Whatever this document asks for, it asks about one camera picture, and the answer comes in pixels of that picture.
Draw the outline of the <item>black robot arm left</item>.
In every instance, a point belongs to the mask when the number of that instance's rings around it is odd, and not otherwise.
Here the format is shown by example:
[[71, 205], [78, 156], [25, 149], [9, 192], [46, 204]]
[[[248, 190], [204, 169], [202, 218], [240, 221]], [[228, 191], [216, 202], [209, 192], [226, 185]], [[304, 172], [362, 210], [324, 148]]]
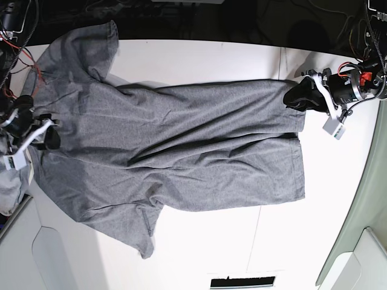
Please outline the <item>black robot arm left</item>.
[[313, 110], [333, 117], [341, 109], [339, 120], [353, 113], [353, 109], [370, 100], [386, 99], [386, 1], [363, 1], [365, 22], [363, 52], [357, 50], [349, 32], [348, 45], [357, 60], [339, 65], [336, 72], [325, 68], [303, 71], [303, 79], [285, 93], [287, 108], [300, 112]]

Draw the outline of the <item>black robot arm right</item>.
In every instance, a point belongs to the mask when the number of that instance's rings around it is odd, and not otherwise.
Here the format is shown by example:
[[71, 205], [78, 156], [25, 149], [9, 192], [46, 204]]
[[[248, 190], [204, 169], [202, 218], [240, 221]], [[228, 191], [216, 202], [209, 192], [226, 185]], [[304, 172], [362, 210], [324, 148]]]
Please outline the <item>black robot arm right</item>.
[[[15, 153], [23, 144], [39, 150], [56, 150], [60, 137], [57, 120], [50, 114], [34, 116], [34, 95], [42, 86], [42, 71], [27, 49], [39, 21], [38, 1], [1, 1], [1, 131], [10, 139], [8, 152]], [[11, 76], [24, 54], [31, 63], [26, 68], [36, 73], [31, 94], [17, 96], [10, 88]]]

